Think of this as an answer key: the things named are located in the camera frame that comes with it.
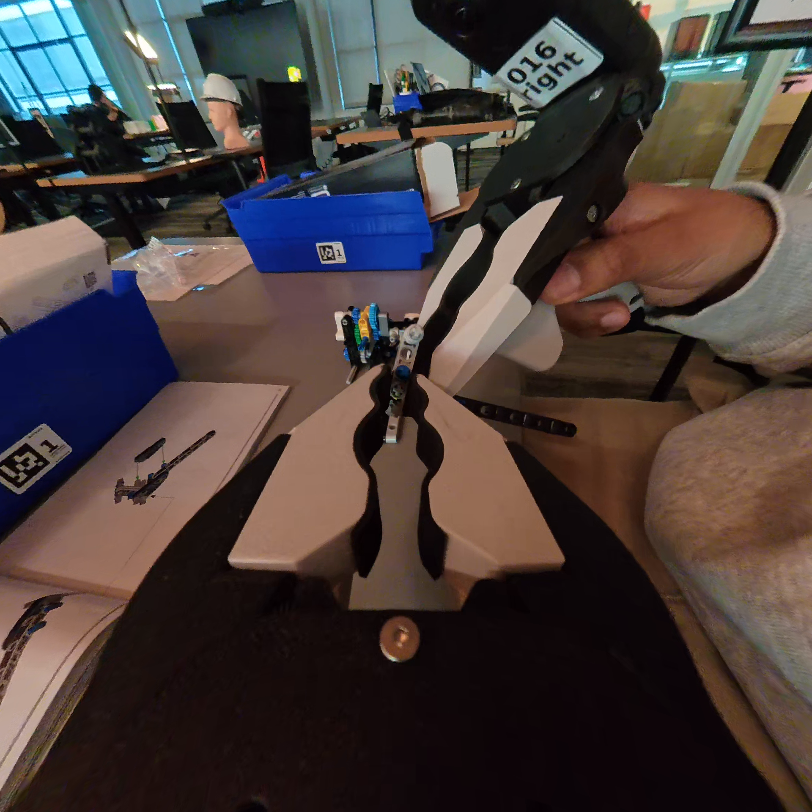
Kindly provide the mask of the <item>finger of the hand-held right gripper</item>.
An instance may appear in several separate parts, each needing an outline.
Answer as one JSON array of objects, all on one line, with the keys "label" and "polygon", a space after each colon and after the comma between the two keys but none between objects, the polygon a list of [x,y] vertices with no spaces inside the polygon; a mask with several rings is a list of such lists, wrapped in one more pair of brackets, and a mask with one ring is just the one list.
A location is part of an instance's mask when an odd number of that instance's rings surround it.
[{"label": "finger of the hand-held right gripper", "polygon": [[561,200],[538,202],[496,241],[485,278],[434,350],[434,384],[449,395],[461,392],[493,355],[536,372],[559,360],[563,339],[555,310],[529,299],[513,278]]},{"label": "finger of the hand-held right gripper", "polygon": [[465,228],[424,300],[419,374],[476,374],[508,348],[508,232]]}]

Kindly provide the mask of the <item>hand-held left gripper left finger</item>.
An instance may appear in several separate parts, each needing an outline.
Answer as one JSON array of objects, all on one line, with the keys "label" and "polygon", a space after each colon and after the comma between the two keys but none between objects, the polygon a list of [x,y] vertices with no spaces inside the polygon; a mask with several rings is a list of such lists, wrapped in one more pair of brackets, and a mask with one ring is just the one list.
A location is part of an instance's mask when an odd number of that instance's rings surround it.
[{"label": "hand-held left gripper left finger", "polygon": [[282,453],[228,556],[233,568],[340,581],[370,574],[381,510],[371,462],[387,428],[378,365],[280,437]]}]

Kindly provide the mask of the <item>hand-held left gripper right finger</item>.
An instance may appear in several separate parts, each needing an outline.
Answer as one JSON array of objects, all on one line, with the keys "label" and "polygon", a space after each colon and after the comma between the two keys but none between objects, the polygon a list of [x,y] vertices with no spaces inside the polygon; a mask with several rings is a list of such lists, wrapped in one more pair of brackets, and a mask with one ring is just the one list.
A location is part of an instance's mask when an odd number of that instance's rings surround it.
[{"label": "hand-held left gripper right finger", "polygon": [[412,419],[425,467],[418,551],[452,603],[463,604],[480,582],[559,572],[563,552],[513,444],[421,374],[412,382]]}]

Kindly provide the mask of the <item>grey lego beam blue pin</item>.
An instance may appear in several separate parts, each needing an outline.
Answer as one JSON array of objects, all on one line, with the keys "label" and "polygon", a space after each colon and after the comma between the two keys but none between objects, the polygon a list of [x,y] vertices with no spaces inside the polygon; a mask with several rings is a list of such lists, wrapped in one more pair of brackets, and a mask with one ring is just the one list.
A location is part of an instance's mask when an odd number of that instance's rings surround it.
[{"label": "grey lego beam blue pin", "polygon": [[401,435],[401,421],[405,401],[409,391],[413,366],[417,351],[424,336],[424,330],[417,322],[412,322],[399,333],[399,341],[391,366],[389,404],[387,406],[387,426],[384,433],[386,444],[396,444]]}]

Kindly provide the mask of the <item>black lego beam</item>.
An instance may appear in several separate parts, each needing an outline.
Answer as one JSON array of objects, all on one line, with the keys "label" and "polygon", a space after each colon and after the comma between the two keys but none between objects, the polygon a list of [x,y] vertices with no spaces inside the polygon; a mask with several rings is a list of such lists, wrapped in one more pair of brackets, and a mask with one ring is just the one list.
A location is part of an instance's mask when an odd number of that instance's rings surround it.
[{"label": "black lego beam", "polygon": [[523,430],[547,433],[566,439],[574,438],[577,433],[577,427],[572,422],[543,416],[531,411],[510,409],[496,403],[478,401],[460,395],[454,395],[453,399],[482,420],[513,425]]}]

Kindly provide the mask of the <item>colourful lego assembly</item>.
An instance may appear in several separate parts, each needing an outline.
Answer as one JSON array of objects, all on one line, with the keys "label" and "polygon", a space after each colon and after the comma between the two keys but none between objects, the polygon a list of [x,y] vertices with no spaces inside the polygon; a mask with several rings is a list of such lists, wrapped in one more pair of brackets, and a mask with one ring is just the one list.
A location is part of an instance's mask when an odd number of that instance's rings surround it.
[{"label": "colourful lego assembly", "polygon": [[349,365],[347,386],[372,366],[385,364],[391,368],[400,331],[419,319],[418,313],[405,313],[401,319],[392,318],[375,303],[363,308],[350,306],[333,315],[335,340],[342,345],[343,358]]}]

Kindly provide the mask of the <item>lego instruction booklet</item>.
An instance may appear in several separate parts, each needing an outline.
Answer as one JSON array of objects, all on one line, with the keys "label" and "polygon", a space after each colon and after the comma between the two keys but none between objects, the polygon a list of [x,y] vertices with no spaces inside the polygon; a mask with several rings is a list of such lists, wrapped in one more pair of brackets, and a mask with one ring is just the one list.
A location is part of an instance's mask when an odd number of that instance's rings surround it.
[{"label": "lego instruction booklet", "polygon": [[249,459],[288,392],[168,384],[2,541],[2,810],[55,743],[148,570]]}]

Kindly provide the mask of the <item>wooden desk with clutter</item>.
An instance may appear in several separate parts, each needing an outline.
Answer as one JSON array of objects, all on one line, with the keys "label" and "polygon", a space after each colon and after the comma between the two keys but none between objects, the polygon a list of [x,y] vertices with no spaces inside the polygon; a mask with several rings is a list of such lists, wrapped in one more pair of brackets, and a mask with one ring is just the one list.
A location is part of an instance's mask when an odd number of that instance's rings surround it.
[{"label": "wooden desk with clutter", "polygon": [[[464,190],[469,191],[473,188],[472,143],[482,138],[490,138],[493,141],[492,146],[501,148],[502,141],[499,138],[507,137],[509,132],[515,131],[518,123],[518,115],[514,114],[499,120],[413,127],[411,137],[439,140],[452,147],[454,157],[460,154],[461,165],[464,168]],[[351,148],[379,150],[398,144],[401,142],[401,130],[396,126],[353,127],[337,133],[335,141],[340,156],[346,157]]]}]

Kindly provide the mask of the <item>blue pen cup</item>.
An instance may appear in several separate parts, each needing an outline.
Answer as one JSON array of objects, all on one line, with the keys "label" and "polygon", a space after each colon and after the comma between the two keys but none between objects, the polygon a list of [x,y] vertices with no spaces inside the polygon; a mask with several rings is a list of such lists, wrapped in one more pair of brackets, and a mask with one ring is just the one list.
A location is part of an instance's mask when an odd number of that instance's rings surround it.
[{"label": "blue pen cup", "polygon": [[403,63],[392,72],[390,86],[396,114],[422,110],[421,86],[418,74],[412,68],[411,64]]}]

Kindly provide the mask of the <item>framed picture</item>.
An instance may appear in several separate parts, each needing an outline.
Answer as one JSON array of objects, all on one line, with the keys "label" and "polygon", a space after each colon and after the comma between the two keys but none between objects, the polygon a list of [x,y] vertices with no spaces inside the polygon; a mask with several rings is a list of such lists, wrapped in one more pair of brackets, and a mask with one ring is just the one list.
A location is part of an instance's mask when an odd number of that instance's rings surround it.
[{"label": "framed picture", "polygon": [[715,55],[811,46],[811,1],[736,1]]}]

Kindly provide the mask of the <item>clear plastic bag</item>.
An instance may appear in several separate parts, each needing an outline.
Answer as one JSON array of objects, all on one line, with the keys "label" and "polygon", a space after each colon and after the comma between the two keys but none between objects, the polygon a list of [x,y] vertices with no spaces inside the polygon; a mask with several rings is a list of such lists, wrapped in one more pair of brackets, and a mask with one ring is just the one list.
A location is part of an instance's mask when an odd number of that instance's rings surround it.
[{"label": "clear plastic bag", "polygon": [[200,246],[172,246],[152,238],[129,261],[147,301],[175,301],[213,274],[210,256]]}]

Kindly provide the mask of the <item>mannequin head white hard hat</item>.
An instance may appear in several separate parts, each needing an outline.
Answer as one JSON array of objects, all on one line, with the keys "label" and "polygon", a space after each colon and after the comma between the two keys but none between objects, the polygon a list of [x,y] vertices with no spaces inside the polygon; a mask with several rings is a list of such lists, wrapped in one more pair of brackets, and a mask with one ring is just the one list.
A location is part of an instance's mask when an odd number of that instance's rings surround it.
[{"label": "mannequin head white hard hat", "polygon": [[249,147],[239,122],[242,101],[234,82],[227,76],[209,73],[202,87],[202,100],[206,103],[208,116],[214,129],[223,136],[226,150]]}]

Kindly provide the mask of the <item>black computer monitor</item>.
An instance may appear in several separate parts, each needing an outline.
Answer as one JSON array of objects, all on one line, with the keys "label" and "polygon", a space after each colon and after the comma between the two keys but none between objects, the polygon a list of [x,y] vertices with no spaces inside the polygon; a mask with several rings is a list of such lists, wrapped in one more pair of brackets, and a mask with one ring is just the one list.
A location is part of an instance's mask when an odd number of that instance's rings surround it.
[{"label": "black computer monitor", "polygon": [[178,149],[188,152],[218,147],[194,101],[158,102],[157,106]]}]

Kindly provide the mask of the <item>long wooden desk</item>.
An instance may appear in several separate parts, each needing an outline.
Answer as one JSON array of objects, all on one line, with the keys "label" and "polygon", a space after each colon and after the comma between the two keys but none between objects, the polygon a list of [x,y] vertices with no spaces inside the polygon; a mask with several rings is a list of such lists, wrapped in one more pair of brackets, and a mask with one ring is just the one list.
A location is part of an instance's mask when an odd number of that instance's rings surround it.
[{"label": "long wooden desk", "polygon": [[262,156],[261,143],[247,148],[218,150],[201,157],[144,165],[122,172],[89,175],[77,170],[46,176],[36,180],[39,188],[48,191],[87,193],[101,196],[118,227],[120,235],[131,249],[141,249],[146,241],[134,215],[125,207],[123,196],[128,193],[148,194],[168,192],[171,196],[186,193],[201,185],[214,185],[223,180],[238,189],[249,187],[242,171],[244,159]]}]

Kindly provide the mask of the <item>large dark wall screen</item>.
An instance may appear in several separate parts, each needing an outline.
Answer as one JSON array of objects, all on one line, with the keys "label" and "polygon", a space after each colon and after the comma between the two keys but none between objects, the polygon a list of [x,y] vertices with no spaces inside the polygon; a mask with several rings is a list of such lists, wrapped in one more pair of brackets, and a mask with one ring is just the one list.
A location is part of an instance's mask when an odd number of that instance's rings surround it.
[{"label": "large dark wall screen", "polygon": [[186,19],[202,71],[270,82],[306,81],[295,2],[256,5]]}]

